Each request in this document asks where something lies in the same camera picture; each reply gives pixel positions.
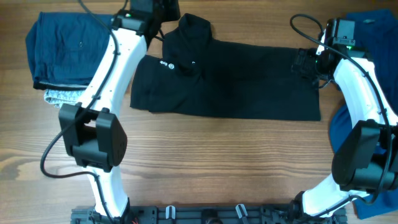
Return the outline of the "black polo shirt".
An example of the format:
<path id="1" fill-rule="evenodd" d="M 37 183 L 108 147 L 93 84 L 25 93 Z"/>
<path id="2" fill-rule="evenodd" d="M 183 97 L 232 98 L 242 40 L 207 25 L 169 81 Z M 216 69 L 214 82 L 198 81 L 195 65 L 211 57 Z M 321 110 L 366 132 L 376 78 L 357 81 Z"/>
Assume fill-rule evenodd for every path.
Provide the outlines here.
<path id="1" fill-rule="evenodd" d="M 295 69 L 298 59 L 298 49 L 216 40 L 209 21 L 186 14 L 165 35 L 162 57 L 140 61 L 130 105 L 152 113 L 319 121 L 314 69 Z"/>

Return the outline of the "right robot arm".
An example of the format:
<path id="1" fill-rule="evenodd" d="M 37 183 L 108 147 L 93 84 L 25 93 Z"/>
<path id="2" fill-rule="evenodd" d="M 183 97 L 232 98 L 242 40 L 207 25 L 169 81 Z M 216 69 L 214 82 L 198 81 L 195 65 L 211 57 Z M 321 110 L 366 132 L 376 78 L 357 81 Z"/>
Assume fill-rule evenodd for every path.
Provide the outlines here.
<path id="1" fill-rule="evenodd" d="M 331 174 L 300 192 L 289 220 L 321 222 L 355 200 L 372 205 L 397 189 L 397 115 L 382 92 L 373 58 L 356 46 L 355 22 L 330 19 L 317 39 L 315 70 L 343 93 L 352 129 L 334 155 Z"/>

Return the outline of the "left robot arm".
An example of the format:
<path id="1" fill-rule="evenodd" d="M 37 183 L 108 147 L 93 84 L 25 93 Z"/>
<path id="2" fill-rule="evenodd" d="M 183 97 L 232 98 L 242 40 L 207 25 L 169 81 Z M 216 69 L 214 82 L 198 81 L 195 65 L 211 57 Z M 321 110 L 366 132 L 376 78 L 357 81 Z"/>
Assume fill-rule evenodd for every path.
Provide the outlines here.
<path id="1" fill-rule="evenodd" d="M 66 152 L 88 175 L 96 204 L 74 210 L 72 223 L 131 223 L 119 165 L 127 135 L 119 111 L 131 78 L 162 23 L 180 18 L 177 0 L 132 1 L 107 26 L 109 42 L 95 75 L 75 105 L 59 112 Z"/>

